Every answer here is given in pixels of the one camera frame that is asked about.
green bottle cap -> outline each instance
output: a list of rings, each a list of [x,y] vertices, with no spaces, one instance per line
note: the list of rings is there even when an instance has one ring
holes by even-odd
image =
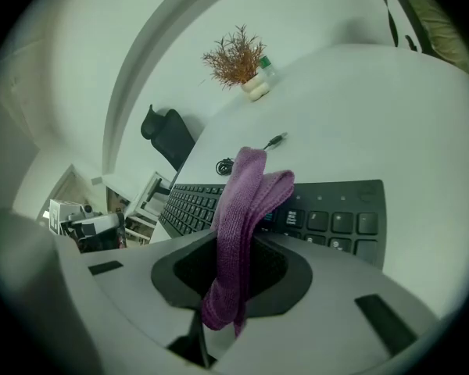
[[[271,65],[271,61],[267,58],[267,55],[265,55],[263,58],[259,60],[259,65],[262,69]]]

cable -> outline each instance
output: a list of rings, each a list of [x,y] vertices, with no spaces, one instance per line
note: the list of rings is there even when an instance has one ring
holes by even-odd
[[[278,136],[273,137],[266,145],[263,150],[266,150],[270,146],[277,145],[280,143],[283,139],[287,137],[287,133],[284,132],[283,134],[279,134]],[[231,175],[231,171],[233,170],[233,164],[235,161],[233,159],[227,158],[227,159],[222,159],[216,164],[216,172],[219,175],[226,176],[226,175]]]

bottle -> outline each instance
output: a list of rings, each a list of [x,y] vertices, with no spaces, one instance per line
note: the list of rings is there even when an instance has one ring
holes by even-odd
[[[267,55],[259,60],[259,66],[263,69],[263,72],[266,75],[268,81],[271,84],[274,84],[276,82],[277,75],[273,64],[271,64],[271,61],[267,58]]]

dried plant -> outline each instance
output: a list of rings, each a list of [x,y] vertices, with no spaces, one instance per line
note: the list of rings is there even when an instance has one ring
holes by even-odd
[[[213,69],[212,79],[217,79],[224,88],[244,84],[257,74],[259,59],[264,46],[257,42],[257,35],[248,38],[246,25],[236,27],[234,34],[228,34],[215,41],[217,48],[203,55],[203,63]]]

white desk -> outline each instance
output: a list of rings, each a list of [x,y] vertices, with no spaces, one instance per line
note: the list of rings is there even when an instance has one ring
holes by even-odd
[[[296,183],[381,179],[384,272],[437,316],[469,286],[469,76],[432,57],[375,45],[321,50],[282,71],[258,102],[241,95],[207,125],[177,182],[225,184],[215,164],[242,146]],[[168,238],[161,224],[151,242]]]

